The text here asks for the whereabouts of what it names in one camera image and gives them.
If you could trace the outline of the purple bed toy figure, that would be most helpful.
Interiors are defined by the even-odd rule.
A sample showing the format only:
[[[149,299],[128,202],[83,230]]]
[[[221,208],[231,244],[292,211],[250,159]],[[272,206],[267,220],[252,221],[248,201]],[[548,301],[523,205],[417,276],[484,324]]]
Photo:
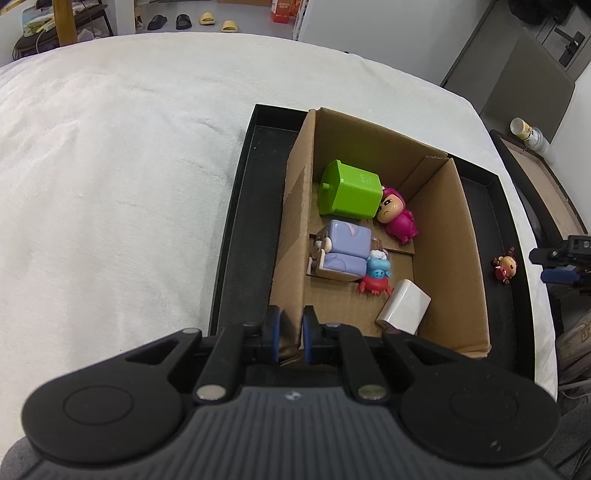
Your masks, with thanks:
[[[344,282],[367,273],[372,231],[342,220],[331,220],[315,236],[308,259],[308,275]]]

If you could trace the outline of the blue red crab figurine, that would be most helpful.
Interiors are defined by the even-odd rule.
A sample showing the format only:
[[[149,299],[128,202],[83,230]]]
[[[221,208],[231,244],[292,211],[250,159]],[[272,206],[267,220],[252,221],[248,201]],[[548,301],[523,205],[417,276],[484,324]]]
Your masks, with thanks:
[[[359,283],[360,293],[370,293],[379,296],[392,293],[390,279],[392,276],[391,262],[387,253],[383,250],[372,250],[367,259],[367,272]]]

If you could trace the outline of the brown cardboard box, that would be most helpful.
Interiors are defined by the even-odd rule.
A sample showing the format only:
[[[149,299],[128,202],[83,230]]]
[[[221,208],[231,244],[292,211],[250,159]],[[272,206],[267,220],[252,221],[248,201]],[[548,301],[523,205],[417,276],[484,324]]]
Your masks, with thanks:
[[[318,212],[325,167],[342,161],[379,175],[412,211],[419,235],[408,245],[379,221],[370,228],[391,259],[393,277],[413,281],[431,298],[418,336],[470,358],[491,350],[479,249],[455,162],[447,153],[401,133],[329,109],[311,110],[287,159],[283,215],[270,302],[287,315],[280,327],[280,357],[301,353],[304,306],[318,320],[342,322],[377,337],[377,316],[387,298],[360,293],[353,283],[308,275],[312,239],[329,222]]]

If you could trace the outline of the pink hooded figurine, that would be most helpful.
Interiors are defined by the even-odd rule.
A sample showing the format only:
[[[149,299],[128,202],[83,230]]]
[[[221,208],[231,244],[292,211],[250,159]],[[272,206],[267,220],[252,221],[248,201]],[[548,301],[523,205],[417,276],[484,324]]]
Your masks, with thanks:
[[[376,219],[384,226],[388,235],[397,239],[401,245],[409,244],[419,235],[413,212],[407,208],[404,198],[394,188],[384,187]]]

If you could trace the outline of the green toy bin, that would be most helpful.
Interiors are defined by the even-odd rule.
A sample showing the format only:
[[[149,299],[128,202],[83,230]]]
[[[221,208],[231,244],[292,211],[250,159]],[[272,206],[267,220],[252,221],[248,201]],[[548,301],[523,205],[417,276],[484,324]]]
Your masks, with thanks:
[[[383,198],[383,186],[376,173],[334,160],[322,172],[318,185],[318,213],[372,219]]]

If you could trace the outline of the dark wooden side tray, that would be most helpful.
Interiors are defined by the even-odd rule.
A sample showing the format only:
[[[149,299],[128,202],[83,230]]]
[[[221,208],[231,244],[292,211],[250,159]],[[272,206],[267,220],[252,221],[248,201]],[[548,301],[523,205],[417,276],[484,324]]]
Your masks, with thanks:
[[[588,235],[566,190],[545,160],[497,130],[489,135],[508,171],[540,247],[558,246],[570,235]]]

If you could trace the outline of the brown haired doll figurine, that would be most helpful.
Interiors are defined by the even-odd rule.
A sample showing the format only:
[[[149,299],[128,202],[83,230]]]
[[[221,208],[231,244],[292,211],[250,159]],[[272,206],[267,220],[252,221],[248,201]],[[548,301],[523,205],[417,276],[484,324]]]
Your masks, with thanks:
[[[503,284],[509,284],[517,272],[515,248],[510,247],[503,255],[496,256],[492,260],[495,277]]]

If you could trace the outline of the white bed cover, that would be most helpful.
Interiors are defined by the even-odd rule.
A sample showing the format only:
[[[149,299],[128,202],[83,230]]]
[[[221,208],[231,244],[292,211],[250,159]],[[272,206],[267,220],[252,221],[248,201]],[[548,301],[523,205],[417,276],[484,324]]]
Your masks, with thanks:
[[[205,327],[245,129],[257,104],[321,107],[495,172],[472,104],[355,54],[267,36],[158,33],[1,70],[1,447],[44,382]]]

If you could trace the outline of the yellow slipper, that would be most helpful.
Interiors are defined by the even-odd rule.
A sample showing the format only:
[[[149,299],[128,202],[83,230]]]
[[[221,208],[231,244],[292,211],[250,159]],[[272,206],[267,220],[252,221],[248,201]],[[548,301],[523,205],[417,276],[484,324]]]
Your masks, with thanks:
[[[224,23],[222,23],[221,31],[224,33],[238,32],[238,24],[233,20],[225,20]]]
[[[204,12],[199,17],[199,24],[201,26],[212,26],[215,23],[216,20],[211,12]]]

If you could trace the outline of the left yellow slipper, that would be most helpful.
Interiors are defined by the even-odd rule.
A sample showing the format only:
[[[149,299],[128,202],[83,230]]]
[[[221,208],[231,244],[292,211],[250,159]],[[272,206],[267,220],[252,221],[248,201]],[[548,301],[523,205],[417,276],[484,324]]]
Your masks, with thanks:
[[[211,12],[204,12],[199,17],[199,24],[201,26],[212,26],[215,23],[216,20]]]

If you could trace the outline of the red orange box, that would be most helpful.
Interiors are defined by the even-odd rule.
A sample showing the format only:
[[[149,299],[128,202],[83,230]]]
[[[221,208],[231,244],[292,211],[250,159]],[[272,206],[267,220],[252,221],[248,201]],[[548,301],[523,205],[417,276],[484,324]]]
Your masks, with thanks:
[[[270,6],[270,18],[274,23],[287,24],[297,17],[301,0],[273,0]]]

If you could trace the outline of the right black slipper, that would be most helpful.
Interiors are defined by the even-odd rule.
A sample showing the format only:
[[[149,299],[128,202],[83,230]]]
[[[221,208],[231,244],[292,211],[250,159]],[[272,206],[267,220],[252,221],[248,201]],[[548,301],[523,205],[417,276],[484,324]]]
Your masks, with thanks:
[[[175,19],[175,29],[178,31],[190,30],[192,22],[187,14],[178,14]]]

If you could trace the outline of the black slipper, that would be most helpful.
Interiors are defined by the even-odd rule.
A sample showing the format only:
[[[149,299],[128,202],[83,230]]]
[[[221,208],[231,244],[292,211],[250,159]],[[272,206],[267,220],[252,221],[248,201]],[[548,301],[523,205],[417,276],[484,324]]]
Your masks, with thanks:
[[[147,25],[148,31],[160,30],[167,23],[167,18],[161,14],[156,14],[152,17]]]
[[[175,29],[178,31],[190,30],[192,22],[187,14],[178,14],[175,19]]]

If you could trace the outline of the left black slipper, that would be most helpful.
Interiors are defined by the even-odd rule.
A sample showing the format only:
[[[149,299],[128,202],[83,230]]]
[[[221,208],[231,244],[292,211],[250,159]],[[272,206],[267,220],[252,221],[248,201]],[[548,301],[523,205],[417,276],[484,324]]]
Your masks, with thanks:
[[[167,18],[161,14],[156,14],[152,17],[147,25],[148,31],[160,30],[167,23]]]

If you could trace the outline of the yellow edged wooden table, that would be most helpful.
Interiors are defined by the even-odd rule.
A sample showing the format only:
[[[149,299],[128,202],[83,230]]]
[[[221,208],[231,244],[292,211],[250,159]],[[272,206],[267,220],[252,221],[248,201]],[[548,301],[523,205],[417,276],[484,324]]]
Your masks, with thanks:
[[[72,1],[77,41],[112,37],[115,32],[104,1]],[[60,46],[52,1],[36,1],[21,13],[22,33],[11,51],[13,61]]]

